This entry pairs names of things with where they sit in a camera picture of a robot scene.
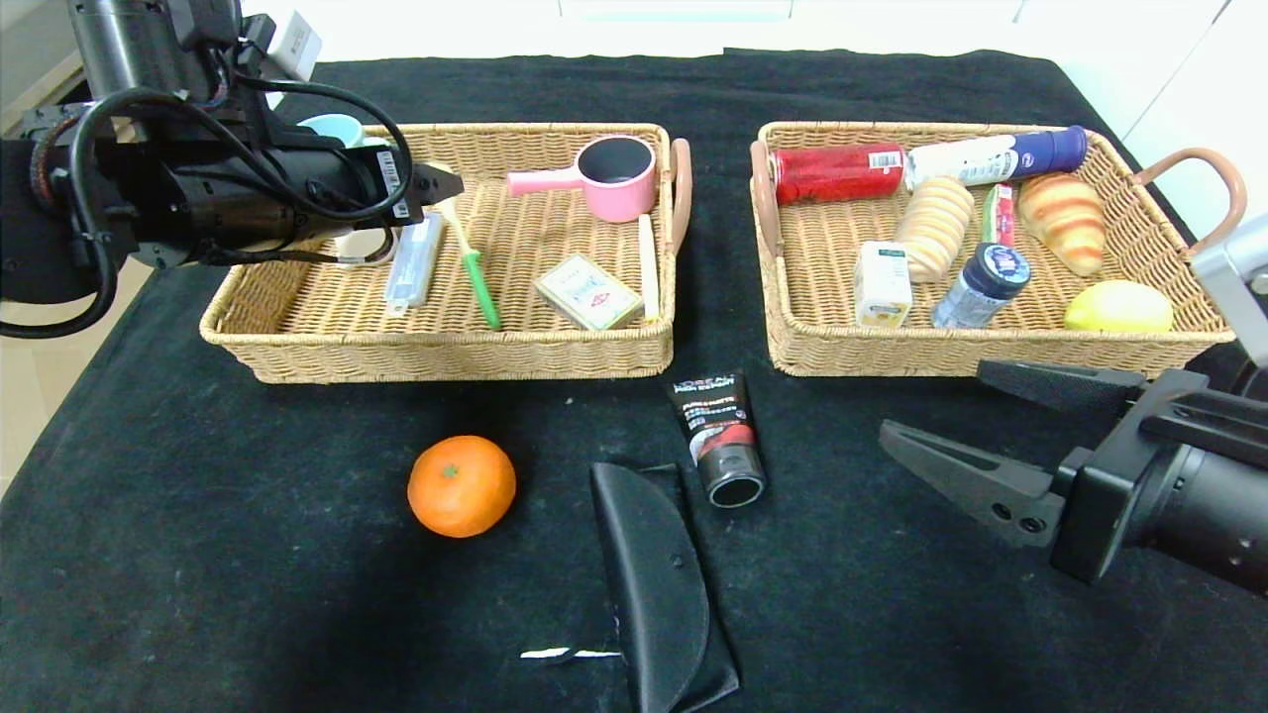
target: yellow lemon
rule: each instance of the yellow lemon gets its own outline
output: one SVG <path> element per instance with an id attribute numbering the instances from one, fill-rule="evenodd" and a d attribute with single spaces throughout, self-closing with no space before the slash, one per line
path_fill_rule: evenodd
<path id="1" fill-rule="evenodd" d="M 1165 294 L 1131 280 L 1094 284 L 1065 308 L 1068 330 L 1169 331 L 1174 318 Z"/>

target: red can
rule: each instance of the red can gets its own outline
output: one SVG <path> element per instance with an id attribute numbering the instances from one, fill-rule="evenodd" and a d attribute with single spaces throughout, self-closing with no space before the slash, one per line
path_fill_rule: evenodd
<path id="1" fill-rule="evenodd" d="M 905 159 L 896 143 L 773 151 L 775 202 L 787 206 L 893 195 L 903 183 Z"/>

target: black tablecloth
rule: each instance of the black tablecloth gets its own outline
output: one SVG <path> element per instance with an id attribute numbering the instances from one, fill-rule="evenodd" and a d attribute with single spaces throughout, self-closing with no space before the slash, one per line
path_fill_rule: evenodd
<path id="1" fill-rule="evenodd" d="M 1132 551 L 1088 587 L 888 459 L 894 417 L 1055 464 L 1102 434 L 969 379 L 795 379 L 766 353 L 748 142 L 773 119 L 1103 122 L 1050 62 L 728 52 L 410 60 L 317 79 L 402 122 L 647 121 L 695 150 L 672 377 L 743 367 L 771 490 L 696 534 L 743 690 L 718 710 L 1268 709 L 1268 606 Z M 326 105 L 284 104 L 290 117 Z M 223 273 L 156 274 L 4 499 L 5 710 L 623 710 L 587 464 L 677 461 L 661 379 L 257 383 L 204 344 Z M 410 513 L 431 443 L 476 433 L 521 491 L 488 534 Z"/>

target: bread roll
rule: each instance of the bread roll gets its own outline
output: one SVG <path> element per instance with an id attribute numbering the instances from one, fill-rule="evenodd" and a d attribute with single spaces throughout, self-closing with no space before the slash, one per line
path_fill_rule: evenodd
<path id="1" fill-rule="evenodd" d="M 1026 181 L 1017 208 L 1070 271 L 1088 277 L 1101 270 L 1106 216 L 1090 185 L 1071 174 L 1046 174 Z"/>
<path id="2" fill-rule="evenodd" d="M 912 282 L 946 278 L 971 214 L 973 194 L 954 178 L 931 178 L 915 188 L 894 236 L 907 249 Z"/>

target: basket handle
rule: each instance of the basket handle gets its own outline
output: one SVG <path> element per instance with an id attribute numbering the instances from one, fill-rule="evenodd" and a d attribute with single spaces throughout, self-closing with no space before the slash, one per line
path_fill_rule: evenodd
<path id="1" fill-rule="evenodd" d="M 1192 258 L 1198 250 L 1205 250 L 1227 237 L 1238 227 L 1238 223 L 1241 222 L 1241 217 L 1246 214 L 1246 183 L 1241 180 L 1241 173 L 1232 165 L 1232 161 L 1225 159 L 1217 151 L 1201 147 L 1181 148 L 1140 171 L 1132 176 L 1132 180 L 1139 185 L 1153 183 L 1168 169 L 1186 159 L 1201 159 L 1210 164 L 1215 169 L 1215 173 L 1220 174 L 1220 178 L 1224 179 L 1224 185 L 1229 188 L 1229 213 L 1220 225 L 1215 226 L 1211 235 L 1186 250 L 1186 255 Z"/>
<path id="2" fill-rule="evenodd" d="M 691 221 L 691 145 L 686 138 L 675 138 L 670 164 L 673 171 L 673 232 L 670 235 L 670 255 L 677 255 L 687 237 Z"/>
<path id="3" fill-rule="evenodd" d="M 762 226 L 762 236 L 766 237 L 766 250 L 771 258 L 779 258 L 784 251 L 784 236 L 780 233 L 780 213 L 775 204 L 766 142 L 758 140 L 751 143 L 748 156 L 753 160 L 753 202 L 757 203 L 757 221 Z"/>

